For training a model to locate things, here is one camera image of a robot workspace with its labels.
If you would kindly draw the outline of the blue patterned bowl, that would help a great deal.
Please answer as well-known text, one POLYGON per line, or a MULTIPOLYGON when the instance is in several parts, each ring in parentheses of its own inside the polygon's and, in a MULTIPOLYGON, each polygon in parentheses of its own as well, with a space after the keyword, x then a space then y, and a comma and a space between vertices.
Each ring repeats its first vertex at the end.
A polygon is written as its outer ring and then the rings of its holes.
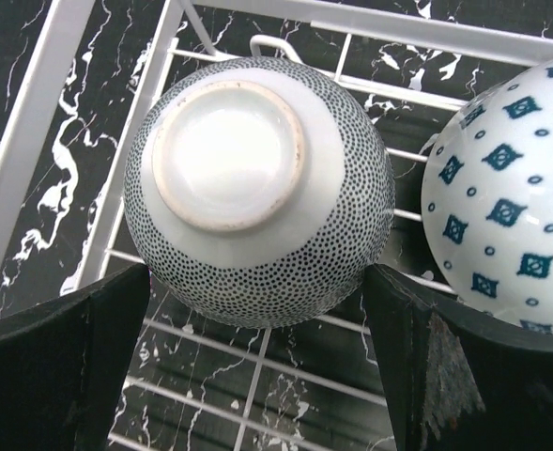
POLYGON ((553 60, 448 122, 423 172, 421 216, 460 302, 553 335, 553 60))

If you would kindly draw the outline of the grey red-rimmed patterned bowl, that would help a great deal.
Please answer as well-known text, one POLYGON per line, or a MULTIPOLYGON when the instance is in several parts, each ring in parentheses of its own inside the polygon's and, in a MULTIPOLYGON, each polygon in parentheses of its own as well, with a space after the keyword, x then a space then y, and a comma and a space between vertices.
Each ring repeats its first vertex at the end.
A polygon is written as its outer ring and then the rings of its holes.
POLYGON ((125 166, 140 257, 189 308, 245 328, 313 319, 357 291, 394 202, 390 157, 363 108, 285 58, 180 80, 146 114, 125 166))

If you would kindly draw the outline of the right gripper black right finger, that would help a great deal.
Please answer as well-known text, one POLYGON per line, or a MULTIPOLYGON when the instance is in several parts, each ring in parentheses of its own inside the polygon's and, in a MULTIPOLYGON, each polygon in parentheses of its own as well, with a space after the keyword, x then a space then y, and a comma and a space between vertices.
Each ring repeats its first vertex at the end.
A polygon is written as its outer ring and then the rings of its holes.
POLYGON ((553 336, 386 265, 362 293, 398 449, 553 450, 553 336))

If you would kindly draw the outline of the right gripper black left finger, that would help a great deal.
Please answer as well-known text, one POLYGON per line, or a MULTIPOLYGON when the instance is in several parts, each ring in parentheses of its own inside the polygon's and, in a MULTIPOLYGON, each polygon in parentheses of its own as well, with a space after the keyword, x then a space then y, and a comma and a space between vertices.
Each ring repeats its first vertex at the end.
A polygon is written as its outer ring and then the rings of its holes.
POLYGON ((102 450, 150 297, 144 264, 0 319, 0 450, 102 450))

